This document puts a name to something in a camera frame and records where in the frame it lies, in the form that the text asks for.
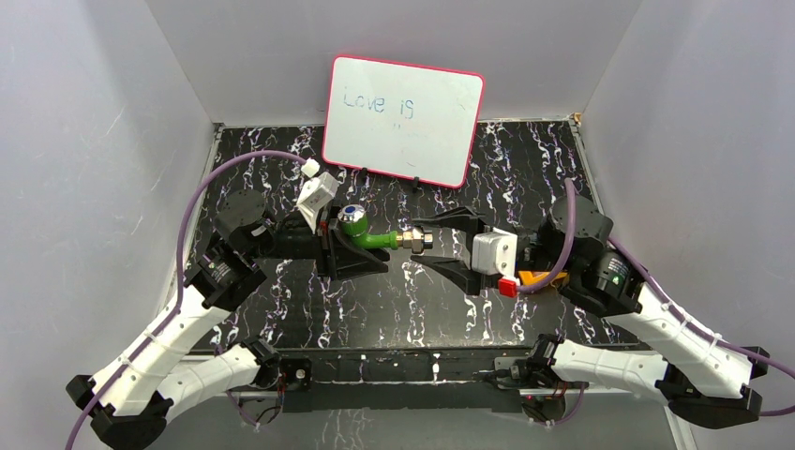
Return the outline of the green water faucet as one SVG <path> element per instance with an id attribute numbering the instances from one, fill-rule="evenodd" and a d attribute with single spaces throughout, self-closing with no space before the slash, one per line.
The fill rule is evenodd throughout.
<path id="1" fill-rule="evenodd" d="M 371 234 L 368 214 L 361 204 L 343 206 L 337 213 L 342 232 L 353 244 L 362 249 L 398 249 L 398 233 Z"/>

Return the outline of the silver hex nut fitting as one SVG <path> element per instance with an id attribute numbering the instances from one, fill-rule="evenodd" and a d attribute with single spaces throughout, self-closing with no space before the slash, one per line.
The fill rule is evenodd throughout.
<path id="1" fill-rule="evenodd" d="M 434 238 L 432 232 L 426 232 L 422 227 L 412 227 L 397 236 L 398 246 L 408 249 L 412 254 L 423 254 L 432 249 Z"/>

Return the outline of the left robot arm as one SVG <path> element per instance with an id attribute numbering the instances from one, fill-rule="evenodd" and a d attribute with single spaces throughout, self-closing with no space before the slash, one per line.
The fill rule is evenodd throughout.
<path id="1" fill-rule="evenodd" d="M 282 219 L 268 212 L 259 191 L 226 198 L 206 250 L 184 271 L 174 298 L 115 361 L 67 384 L 102 443 L 144 449 L 174 418 L 217 394 L 241 386 L 286 389 L 282 358 L 263 338 L 234 344 L 195 367 L 183 370 L 179 363 L 265 282 L 261 260 L 312 260 L 331 280 L 386 271 L 389 251 L 405 238 L 371 233 L 361 205 L 340 205 L 334 197 L 329 189 L 305 194 Z"/>

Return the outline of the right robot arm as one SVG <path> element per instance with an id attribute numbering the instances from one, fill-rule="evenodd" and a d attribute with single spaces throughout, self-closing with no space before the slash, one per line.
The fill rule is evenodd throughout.
<path id="1" fill-rule="evenodd" d="M 421 256 L 418 262 L 466 294 L 494 288 L 516 297 L 552 287 L 651 348 L 648 354 L 615 352 L 545 334 L 526 357 L 498 358 L 485 382 L 515 390 L 595 383 L 653 399 L 709 429 L 761 417 L 762 398 L 750 383 L 766 374 L 765 358 L 730 349 L 665 299 L 638 263 L 609 244 L 613 223 L 589 199 L 560 198 L 530 233 L 491 227 L 469 207 L 422 217 L 419 224 L 465 234 L 468 261 Z"/>

